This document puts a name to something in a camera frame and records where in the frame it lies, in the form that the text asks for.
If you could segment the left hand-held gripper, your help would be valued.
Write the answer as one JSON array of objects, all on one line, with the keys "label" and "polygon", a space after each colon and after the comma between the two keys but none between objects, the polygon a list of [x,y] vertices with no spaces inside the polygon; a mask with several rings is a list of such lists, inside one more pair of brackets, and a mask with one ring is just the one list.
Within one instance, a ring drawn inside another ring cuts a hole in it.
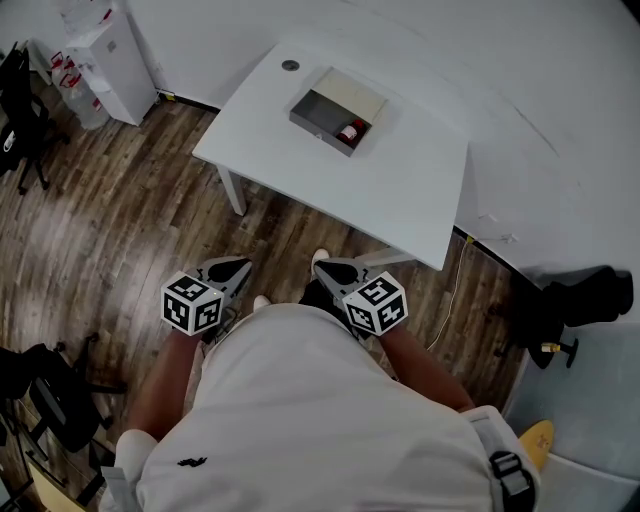
[{"label": "left hand-held gripper", "polygon": [[195,276],[176,272],[161,288],[162,320],[187,336],[198,335],[204,343],[217,343],[235,319],[231,301],[251,269],[248,258],[229,256],[205,261]]}]

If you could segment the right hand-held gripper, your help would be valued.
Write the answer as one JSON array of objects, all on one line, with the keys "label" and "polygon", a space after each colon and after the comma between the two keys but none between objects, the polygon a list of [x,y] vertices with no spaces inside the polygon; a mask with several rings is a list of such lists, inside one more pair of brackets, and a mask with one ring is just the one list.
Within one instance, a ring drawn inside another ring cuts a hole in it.
[{"label": "right hand-held gripper", "polygon": [[363,280],[367,274],[364,264],[349,258],[327,258],[316,261],[313,269],[334,299],[342,300],[353,327],[380,336],[405,319],[405,289],[388,271],[348,294],[350,280]]}]

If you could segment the red-capped dark drink bottle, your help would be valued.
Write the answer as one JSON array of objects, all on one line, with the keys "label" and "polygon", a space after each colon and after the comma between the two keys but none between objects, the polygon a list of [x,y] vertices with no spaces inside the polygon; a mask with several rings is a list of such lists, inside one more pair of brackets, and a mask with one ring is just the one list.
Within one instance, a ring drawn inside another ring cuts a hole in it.
[{"label": "red-capped dark drink bottle", "polygon": [[350,148],[355,148],[368,131],[368,125],[361,119],[355,119],[345,125],[336,138]]}]

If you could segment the grey open-front box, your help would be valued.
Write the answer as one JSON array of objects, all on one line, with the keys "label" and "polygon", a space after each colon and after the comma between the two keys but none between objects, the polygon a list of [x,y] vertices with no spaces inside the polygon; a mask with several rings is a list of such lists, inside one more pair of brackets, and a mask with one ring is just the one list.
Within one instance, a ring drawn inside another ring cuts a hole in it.
[{"label": "grey open-front box", "polygon": [[[387,99],[345,73],[330,68],[291,108],[289,120],[340,153],[351,157],[379,119]],[[368,131],[355,148],[336,138],[341,129],[355,119],[368,125]]]}]

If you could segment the person's left forearm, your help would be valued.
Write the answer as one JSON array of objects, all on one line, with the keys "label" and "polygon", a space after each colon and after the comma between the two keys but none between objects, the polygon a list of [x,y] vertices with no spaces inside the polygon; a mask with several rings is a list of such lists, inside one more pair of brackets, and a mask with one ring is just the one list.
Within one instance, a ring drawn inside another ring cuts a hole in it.
[{"label": "person's left forearm", "polygon": [[161,441],[181,420],[201,336],[172,330],[130,408],[125,430]]}]

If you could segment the person's right forearm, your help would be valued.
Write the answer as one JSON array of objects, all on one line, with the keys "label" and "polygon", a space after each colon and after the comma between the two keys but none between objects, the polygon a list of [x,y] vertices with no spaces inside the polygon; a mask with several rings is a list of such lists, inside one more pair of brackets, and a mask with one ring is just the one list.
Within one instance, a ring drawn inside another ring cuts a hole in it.
[{"label": "person's right forearm", "polygon": [[475,407],[460,382],[405,327],[390,329],[379,342],[400,383],[457,412]]}]

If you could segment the person's black trousers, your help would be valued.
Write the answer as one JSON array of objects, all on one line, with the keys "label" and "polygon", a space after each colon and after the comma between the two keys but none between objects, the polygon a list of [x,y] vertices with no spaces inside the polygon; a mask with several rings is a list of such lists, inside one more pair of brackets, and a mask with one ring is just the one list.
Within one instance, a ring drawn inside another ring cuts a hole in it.
[{"label": "person's black trousers", "polygon": [[342,310],[335,305],[333,296],[325,289],[318,279],[313,279],[304,289],[299,300],[300,305],[315,307],[344,322]]}]

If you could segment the white table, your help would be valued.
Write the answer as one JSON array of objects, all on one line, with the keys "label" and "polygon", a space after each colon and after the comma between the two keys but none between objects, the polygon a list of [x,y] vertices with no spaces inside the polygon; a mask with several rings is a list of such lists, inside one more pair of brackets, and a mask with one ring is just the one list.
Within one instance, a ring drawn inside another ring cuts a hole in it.
[{"label": "white table", "polygon": [[[285,71],[285,60],[300,64]],[[291,108],[330,68],[387,99],[351,157],[289,120]],[[358,71],[278,44],[257,64],[196,144],[216,166],[234,211],[246,211],[246,178],[388,245],[370,265],[416,259],[444,266],[458,209],[468,140],[431,112]]]}]

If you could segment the person's white shirt torso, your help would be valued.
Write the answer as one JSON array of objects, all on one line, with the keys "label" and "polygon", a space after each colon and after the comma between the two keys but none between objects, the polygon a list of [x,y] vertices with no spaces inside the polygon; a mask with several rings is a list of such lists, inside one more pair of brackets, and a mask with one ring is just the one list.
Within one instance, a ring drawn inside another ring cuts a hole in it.
[{"label": "person's white shirt torso", "polygon": [[252,313],[161,440],[125,431],[100,512],[535,512],[540,477],[491,406],[387,375],[330,314]]}]

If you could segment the black office chair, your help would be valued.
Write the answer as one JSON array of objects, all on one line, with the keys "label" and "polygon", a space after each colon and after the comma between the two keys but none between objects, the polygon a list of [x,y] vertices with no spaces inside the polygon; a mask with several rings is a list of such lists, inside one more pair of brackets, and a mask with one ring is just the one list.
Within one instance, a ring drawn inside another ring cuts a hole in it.
[{"label": "black office chair", "polygon": [[89,349],[98,341],[97,333],[87,336],[73,364],[63,358],[66,345],[62,342],[53,349],[37,344],[23,353],[0,347],[0,401],[29,396],[40,415],[36,427],[27,432],[34,449],[49,430],[65,450],[76,453],[92,441],[99,427],[109,429],[112,425],[113,418],[101,415],[93,396],[122,395],[127,385],[87,380]]},{"label": "black office chair", "polygon": [[[567,368],[573,365],[579,340],[564,342],[567,328],[614,322],[634,303],[632,273],[608,265],[548,275],[542,288],[521,276],[512,278],[511,284],[513,299],[507,311],[513,315],[513,332],[494,355],[504,358],[518,346],[527,350],[541,369],[547,368],[557,353],[567,356]],[[542,352],[542,343],[559,344],[562,350]]]},{"label": "black office chair", "polygon": [[16,171],[24,160],[19,194],[27,193],[24,182],[32,167],[42,189],[47,190],[50,183],[44,177],[42,159],[55,144],[69,145],[70,137],[57,128],[48,108],[32,91],[29,52],[17,43],[0,64],[0,109],[6,116],[0,129],[0,177]]}]

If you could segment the white cabinet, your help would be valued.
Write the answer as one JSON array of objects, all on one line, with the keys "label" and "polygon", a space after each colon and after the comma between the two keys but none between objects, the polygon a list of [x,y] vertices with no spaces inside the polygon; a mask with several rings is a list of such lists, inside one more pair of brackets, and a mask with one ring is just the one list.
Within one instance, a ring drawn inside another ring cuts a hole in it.
[{"label": "white cabinet", "polygon": [[99,24],[70,39],[67,49],[109,115],[140,125],[157,91],[126,14],[108,9]]}]

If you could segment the yellow wooden skateboard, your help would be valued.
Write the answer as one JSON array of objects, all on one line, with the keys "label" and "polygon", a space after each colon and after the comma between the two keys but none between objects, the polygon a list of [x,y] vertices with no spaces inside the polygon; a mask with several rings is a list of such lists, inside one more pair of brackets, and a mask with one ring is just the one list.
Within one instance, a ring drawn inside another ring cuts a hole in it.
[{"label": "yellow wooden skateboard", "polygon": [[554,426],[550,420],[541,420],[519,437],[527,455],[541,472],[546,464],[554,439]]}]

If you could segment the clear plastic bag red label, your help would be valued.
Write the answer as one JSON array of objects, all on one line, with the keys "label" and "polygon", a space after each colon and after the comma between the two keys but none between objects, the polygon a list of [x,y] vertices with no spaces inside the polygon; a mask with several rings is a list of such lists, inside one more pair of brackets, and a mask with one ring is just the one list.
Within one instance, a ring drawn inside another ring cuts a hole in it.
[{"label": "clear plastic bag red label", "polygon": [[96,28],[113,6],[113,0],[55,0],[67,41]]}]

